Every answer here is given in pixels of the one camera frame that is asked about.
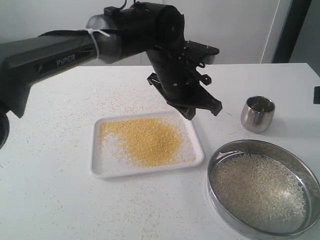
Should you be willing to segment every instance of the metal bowl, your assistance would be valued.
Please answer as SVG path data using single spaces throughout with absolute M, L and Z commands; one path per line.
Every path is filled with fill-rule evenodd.
M 259 229 L 247 224 L 241 220 L 240 217 L 236 217 L 219 199 L 219 194 L 217 194 L 217 189 L 215 189 L 215 184 L 212 180 L 213 170 L 218 164 L 224 163 L 232 158 L 243 156 L 244 154 L 258 155 L 272 159 L 285 166 L 291 174 L 298 179 L 299 186 L 303 190 L 305 212 L 303 213 L 303 219 L 299 219 L 299 223 L 295 229 L 286 231 L 287 223 L 285 219 L 281 221 L 277 219 L 278 222 L 274 222 L 273 224 L 273 226 L 277 226 L 277 229 L 281 226 L 282 231 L 273 230 L 272 227 L 268 230 Z M 223 145 L 213 154 L 208 165 L 207 177 L 209 196 L 216 211 L 231 227 L 246 237 L 259 240 L 295 239 L 309 230 L 320 217 L 320 185 L 314 174 L 295 155 L 269 142 L 237 140 Z M 250 175 L 248 175 L 247 179 L 248 181 L 252 180 Z

